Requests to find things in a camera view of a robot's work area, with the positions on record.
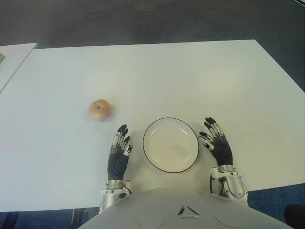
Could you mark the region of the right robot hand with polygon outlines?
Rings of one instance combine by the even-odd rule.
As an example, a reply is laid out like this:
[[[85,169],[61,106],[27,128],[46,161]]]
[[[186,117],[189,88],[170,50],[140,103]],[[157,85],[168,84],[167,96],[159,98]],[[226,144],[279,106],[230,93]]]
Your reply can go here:
[[[210,131],[210,134],[200,132],[198,139],[202,140],[203,145],[211,152],[219,167],[232,166],[233,154],[220,125],[213,118],[207,117],[204,126]]]

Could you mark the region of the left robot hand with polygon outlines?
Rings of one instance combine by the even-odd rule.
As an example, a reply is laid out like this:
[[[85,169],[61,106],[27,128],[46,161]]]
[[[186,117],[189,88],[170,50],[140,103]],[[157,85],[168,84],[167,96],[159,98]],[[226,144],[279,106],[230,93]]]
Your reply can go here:
[[[127,125],[124,124],[117,130],[112,145],[107,164],[108,180],[123,180],[128,166],[129,156],[133,148],[132,140],[128,133]]]

